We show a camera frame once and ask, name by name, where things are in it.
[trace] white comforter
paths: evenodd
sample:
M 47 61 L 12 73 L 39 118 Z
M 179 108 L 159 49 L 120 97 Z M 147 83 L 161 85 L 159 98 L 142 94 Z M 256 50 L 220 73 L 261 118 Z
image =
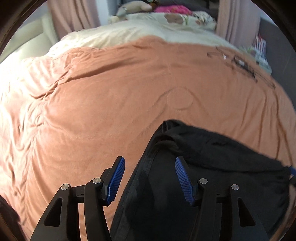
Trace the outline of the white comforter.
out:
M 168 42 L 193 43 L 235 48 L 205 27 L 184 26 L 175 23 L 163 24 L 146 19 L 133 19 L 94 29 L 73 32 L 61 39 L 47 53 L 57 56 L 75 47 L 106 48 L 137 40 L 147 35 L 158 36 Z

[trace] wall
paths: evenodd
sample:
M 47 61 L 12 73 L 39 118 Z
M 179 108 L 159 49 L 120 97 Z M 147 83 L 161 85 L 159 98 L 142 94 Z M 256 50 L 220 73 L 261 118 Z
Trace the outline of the wall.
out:
M 115 15 L 118 8 L 118 0 L 96 0 L 101 25 L 108 24 L 108 18 Z
M 284 88 L 296 108 L 296 52 L 270 20 L 261 20 L 259 33 L 267 43 L 266 58 L 272 68 L 272 77 Z
M 263 10 L 261 10 L 261 18 L 268 21 L 268 22 L 270 22 L 270 23 L 272 23 L 272 24 L 274 24 L 274 25 L 276 25 L 274 23 L 274 21 Z
M 23 27 L 25 25 L 27 25 L 30 22 L 33 22 L 34 20 L 36 20 L 37 18 L 40 18 L 41 16 L 43 16 L 45 13 L 48 12 L 48 7 L 47 7 L 47 2 L 45 2 L 44 4 L 42 4 L 39 8 L 37 8 L 25 21 L 24 23 L 20 26 Z

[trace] orange blanket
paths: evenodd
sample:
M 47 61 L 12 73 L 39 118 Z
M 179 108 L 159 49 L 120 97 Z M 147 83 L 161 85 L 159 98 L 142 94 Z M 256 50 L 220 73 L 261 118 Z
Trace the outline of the orange blanket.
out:
M 223 58 L 207 57 L 215 51 L 145 37 L 106 50 L 83 47 L 26 60 L 23 77 L 0 99 L 0 195 L 20 215 L 26 237 L 62 184 L 86 184 L 121 155 L 125 174 L 116 200 L 105 208 L 110 226 L 148 141 L 167 119 L 293 164 L 296 115 L 282 87 L 256 65 L 275 89 Z M 294 200 L 291 195 L 290 207 Z

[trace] black bag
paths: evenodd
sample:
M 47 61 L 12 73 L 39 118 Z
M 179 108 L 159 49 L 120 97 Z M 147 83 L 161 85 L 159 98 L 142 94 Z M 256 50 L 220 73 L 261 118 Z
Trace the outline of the black bag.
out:
M 289 168 L 217 133 L 164 122 L 152 136 L 119 202 L 110 235 L 114 241 L 188 240 L 199 207 L 191 207 L 175 171 L 184 157 L 195 175 L 227 195 L 244 190 L 270 238 L 289 203 Z M 220 240 L 227 240 L 229 216 L 222 216 Z

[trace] pink curtain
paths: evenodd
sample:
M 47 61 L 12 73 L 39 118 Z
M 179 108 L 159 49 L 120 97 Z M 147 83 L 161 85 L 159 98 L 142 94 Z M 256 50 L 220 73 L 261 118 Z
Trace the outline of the pink curtain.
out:
M 216 33 L 234 46 L 251 46 L 259 24 L 260 8 L 251 0 L 220 0 Z
M 48 0 L 58 37 L 100 26 L 96 0 Z

